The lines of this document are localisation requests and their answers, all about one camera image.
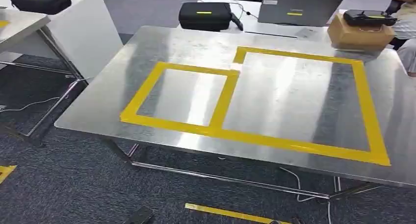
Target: floor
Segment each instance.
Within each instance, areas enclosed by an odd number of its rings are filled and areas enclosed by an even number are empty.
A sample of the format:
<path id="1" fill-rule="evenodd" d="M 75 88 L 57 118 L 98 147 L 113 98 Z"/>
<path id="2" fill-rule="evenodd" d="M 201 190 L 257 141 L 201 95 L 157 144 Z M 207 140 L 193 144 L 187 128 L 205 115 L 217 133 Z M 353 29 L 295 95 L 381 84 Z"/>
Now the floor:
<path id="1" fill-rule="evenodd" d="M 192 0 L 105 0 L 124 43 L 142 25 L 176 27 L 181 3 Z M 24 55 L 23 63 L 62 68 L 45 58 Z M 73 79 L 61 74 L 7 66 L 0 70 L 0 104 L 20 108 L 30 102 L 59 96 Z M 55 118 L 77 96 L 70 95 Z M 0 122 L 27 131 L 51 104 L 24 111 L 4 112 Z M 17 164 L 0 184 L 0 224 L 117 224 L 145 205 L 154 210 L 152 224 L 246 224 L 247 221 L 184 209 L 194 203 L 256 216 L 306 224 L 326 224 L 327 206 L 315 200 L 297 202 L 296 196 L 262 188 L 180 174 L 131 168 L 123 164 L 99 138 L 57 129 L 52 120 L 44 147 L 34 148 L 0 135 L 0 165 Z M 123 148 L 132 145 L 119 141 Z M 143 160 L 181 169 L 296 187 L 295 178 L 276 164 L 140 148 Z M 330 193 L 333 178 L 301 171 L 304 189 Z M 342 180 L 343 187 L 360 182 Z M 416 190 L 385 186 L 332 203 L 334 224 L 416 223 Z"/>

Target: white cable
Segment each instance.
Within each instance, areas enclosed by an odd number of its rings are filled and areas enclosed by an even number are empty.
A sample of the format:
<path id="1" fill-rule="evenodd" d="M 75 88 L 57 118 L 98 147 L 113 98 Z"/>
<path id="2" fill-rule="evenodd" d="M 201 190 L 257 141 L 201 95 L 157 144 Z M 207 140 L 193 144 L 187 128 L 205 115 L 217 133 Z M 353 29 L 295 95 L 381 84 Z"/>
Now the white cable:
<path id="1" fill-rule="evenodd" d="M 285 168 L 282 168 L 282 167 L 279 167 L 279 168 L 281 170 L 284 170 L 284 171 L 286 171 L 286 172 L 288 172 L 288 173 L 290 173 L 290 174 L 292 174 L 293 176 L 296 177 L 296 180 L 298 180 L 298 189 L 300 190 L 301 189 L 300 188 L 300 179 L 299 179 L 298 175 L 296 175 L 294 172 L 289 171 L 289 170 L 287 170 Z M 299 195 L 298 195 L 297 200 L 298 200 L 298 202 L 304 202 L 304 201 L 307 201 L 307 200 L 310 200 L 310 199 L 314 199 L 314 198 L 315 197 L 309 197 L 309 198 L 306 198 L 306 199 L 299 200 Z M 328 224 L 332 224 L 332 222 L 331 222 L 331 202 L 330 201 L 328 201 Z"/>
<path id="2" fill-rule="evenodd" d="M 93 78 L 93 77 L 88 77 L 88 78 L 83 78 L 83 79 L 77 79 L 74 82 L 70 83 L 68 88 L 71 88 L 72 85 L 75 84 L 76 82 L 79 82 L 79 81 L 82 81 L 82 80 L 87 80 L 87 79 L 90 79 L 90 78 Z M 26 105 L 26 106 L 24 106 L 23 108 L 20 108 L 20 109 L 5 109 L 5 110 L 0 110 L 0 113 L 6 112 L 6 111 L 22 111 L 22 110 L 28 108 L 31 105 L 45 103 L 45 102 L 48 102 L 48 101 L 53 100 L 53 99 L 59 99 L 59 97 L 49 98 L 48 100 L 43 100 L 43 101 L 38 101 L 38 102 L 33 102 L 33 103 L 30 103 L 30 104 L 28 104 L 28 105 Z"/>
<path id="3" fill-rule="evenodd" d="M 286 172 L 288 172 L 288 173 L 290 173 L 290 174 L 292 174 L 293 176 L 296 177 L 296 180 L 298 181 L 298 189 L 300 190 L 301 189 L 301 186 L 300 186 L 300 179 L 299 179 L 298 175 L 296 175 L 294 172 L 291 172 L 291 171 L 289 171 L 289 170 L 287 170 L 285 168 L 280 167 L 280 169 L 281 170 L 284 170 L 284 171 L 286 171 Z M 309 197 L 309 198 L 306 198 L 306 199 L 299 199 L 299 196 L 300 195 L 297 196 L 298 202 L 304 202 L 304 201 L 307 201 L 307 200 L 310 200 L 310 199 L 314 199 L 315 198 L 315 197 Z"/>
<path id="4" fill-rule="evenodd" d="M 23 108 L 20 108 L 20 109 L 6 109 L 6 110 L 0 110 L 0 113 L 5 112 L 5 111 L 21 111 L 21 110 L 24 110 L 24 109 L 28 108 L 28 107 L 29 107 L 29 106 L 31 106 L 31 105 L 35 105 L 35 104 L 39 104 L 39 103 L 45 103 L 45 102 L 48 102 L 48 101 L 53 100 L 53 99 L 59 99 L 59 97 L 56 97 L 56 98 L 50 98 L 50 99 L 48 99 L 48 100 L 43 100 L 43 101 L 38 101 L 38 102 L 30 103 L 29 105 L 26 105 L 26 106 L 24 106 Z"/>
<path id="5" fill-rule="evenodd" d="M 328 201 L 328 224 L 332 224 L 331 222 L 331 202 Z"/>

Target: yellow tape on floor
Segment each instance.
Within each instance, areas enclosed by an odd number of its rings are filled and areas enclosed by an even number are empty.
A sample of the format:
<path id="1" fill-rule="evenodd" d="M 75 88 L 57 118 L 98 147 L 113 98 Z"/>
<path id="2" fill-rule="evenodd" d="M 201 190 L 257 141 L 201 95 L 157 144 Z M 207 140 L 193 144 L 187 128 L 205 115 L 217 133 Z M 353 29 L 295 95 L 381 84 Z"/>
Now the yellow tape on floor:
<path id="1" fill-rule="evenodd" d="M 0 184 L 6 179 L 7 176 L 9 176 L 9 174 L 11 174 L 11 172 L 13 172 L 15 168 L 16 165 L 8 167 L 0 166 Z"/>
<path id="2" fill-rule="evenodd" d="M 205 207 L 205 206 L 191 204 L 191 203 L 186 203 L 185 208 L 192 209 L 192 210 L 197 210 L 197 211 L 201 211 L 201 212 L 206 212 L 206 213 L 218 214 L 218 215 L 232 217 L 232 218 L 244 219 L 244 220 L 248 220 L 248 221 L 252 221 L 252 222 L 258 222 L 258 223 L 267 223 L 267 224 L 269 224 L 273 221 L 273 219 L 270 219 L 270 218 L 263 218 L 263 217 L 258 217 L 258 216 L 245 214 L 245 213 L 237 213 L 237 212 L 228 211 L 228 210 L 224 210 L 224 209 Z M 278 222 L 279 222 L 279 224 L 290 224 L 290 223 L 281 222 L 281 221 L 278 221 Z"/>

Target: table frame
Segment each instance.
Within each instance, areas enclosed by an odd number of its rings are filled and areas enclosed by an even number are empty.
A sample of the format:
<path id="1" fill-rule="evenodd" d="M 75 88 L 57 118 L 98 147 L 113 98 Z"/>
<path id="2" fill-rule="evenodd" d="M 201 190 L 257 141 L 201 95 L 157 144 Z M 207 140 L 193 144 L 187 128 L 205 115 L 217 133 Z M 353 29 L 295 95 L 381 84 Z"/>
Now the table frame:
<path id="1" fill-rule="evenodd" d="M 48 116 L 58 107 L 58 105 L 69 95 L 69 93 L 81 82 L 84 86 L 88 85 L 88 82 L 85 80 L 84 77 L 79 73 L 79 71 L 76 69 L 76 67 L 72 64 L 72 62 L 69 60 L 69 58 L 65 55 L 65 53 L 59 48 L 59 46 L 54 41 L 52 35 L 50 34 L 48 28 L 46 26 L 40 28 L 37 31 L 37 34 L 42 38 L 42 40 L 45 42 L 46 45 L 51 49 L 51 51 L 58 57 L 58 59 L 61 60 L 61 62 L 64 64 L 64 66 L 67 68 L 67 71 L 64 70 L 55 70 L 51 68 L 46 67 L 40 67 L 40 66 L 34 66 L 34 65 L 28 65 L 28 64 L 21 64 L 21 63 L 10 63 L 10 62 L 3 62 L 0 61 L 0 64 L 5 65 L 13 65 L 18 67 L 24 67 L 29 69 L 36 69 L 41 71 L 48 71 L 48 72 L 54 72 L 54 73 L 60 73 L 65 75 L 71 75 L 76 80 L 71 83 L 68 87 L 68 89 L 59 97 L 59 99 L 47 110 L 47 112 L 44 114 L 44 116 L 35 124 L 35 126 L 28 132 L 28 133 L 21 133 L 18 130 L 8 127 L 4 124 L 0 124 L 0 132 L 7 133 L 9 135 L 15 136 L 21 140 L 23 140 L 26 143 L 29 143 L 34 146 L 41 146 L 42 145 L 42 137 L 39 137 L 37 139 L 33 139 L 32 135 L 39 128 L 39 126 L 45 121 Z"/>
<path id="2" fill-rule="evenodd" d="M 334 201 L 336 199 L 342 199 L 342 198 L 348 197 L 350 195 L 359 194 L 359 193 L 363 193 L 363 192 L 366 192 L 366 191 L 374 190 L 374 189 L 377 189 L 377 188 L 380 188 L 380 187 L 383 186 L 381 184 L 377 184 L 377 183 L 373 183 L 373 182 L 366 182 L 362 185 L 358 185 L 358 186 L 351 187 L 351 188 L 343 190 L 341 188 L 340 178 L 335 176 L 334 177 L 334 189 L 335 189 L 335 191 L 333 193 L 330 193 L 330 194 L 318 193 L 318 192 L 312 192 L 312 191 L 296 189 L 296 188 L 291 188 L 291 187 L 286 187 L 286 186 L 278 186 L 278 185 L 272 185 L 272 184 L 267 184 L 267 183 L 237 179 L 237 178 L 232 178 L 232 177 L 227 177 L 227 176 L 218 176 L 218 175 L 214 175 L 214 174 L 205 174 L 205 173 L 199 173 L 199 172 L 190 171 L 190 170 L 176 169 L 176 168 L 171 168 L 171 167 L 165 167 L 165 166 L 160 166 L 160 165 L 143 163 L 143 162 L 140 162 L 140 161 L 133 161 L 132 156 L 135 154 L 135 152 L 137 151 L 137 149 L 140 146 L 138 143 L 134 144 L 130 148 L 128 153 L 125 153 L 117 145 L 117 143 L 115 143 L 114 140 L 112 140 L 111 137 L 102 137 L 102 141 L 106 144 L 106 146 L 108 148 L 110 148 L 110 150 L 113 153 L 115 153 L 121 160 L 123 160 L 129 166 L 137 166 L 137 167 L 155 169 L 155 170 L 160 170 L 160 171 L 165 171 L 165 172 L 173 172 L 173 173 L 177 173 L 177 174 L 185 174 L 185 175 L 191 175 L 191 176 L 196 176 L 196 177 L 201 177 L 201 178 L 211 178 L 211 179 L 216 179 L 216 180 L 220 180 L 220 181 L 233 182 L 233 183 L 244 184 L 244 185 L 254 186 L 254 187 L 261 187 L 261 188 L 265 188 L 265 189 L 269 189 L 269 190 L 275 190 L 275 191 L 281 191 L 281 192 L 286 192 L 286 193 L 291 193 L 291 194 L 296 194 L 296 195 L 314 197 L 314 198 L 318 198 L 318 199 L 328 201 L 328 202 Z"/>

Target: cardboard box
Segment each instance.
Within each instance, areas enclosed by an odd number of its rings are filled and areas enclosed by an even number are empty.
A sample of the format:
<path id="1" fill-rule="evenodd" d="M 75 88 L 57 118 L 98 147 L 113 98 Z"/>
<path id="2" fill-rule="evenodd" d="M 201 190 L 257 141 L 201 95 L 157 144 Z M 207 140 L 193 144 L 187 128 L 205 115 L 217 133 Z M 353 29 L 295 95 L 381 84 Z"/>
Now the cardboard box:
<path id="1" fill-rule="evenodd" d="M 349 26 L 340 13 L 332 20 L 328 34 L 337 49 L 382 50 L 394 38 L 390 26 Z"/>

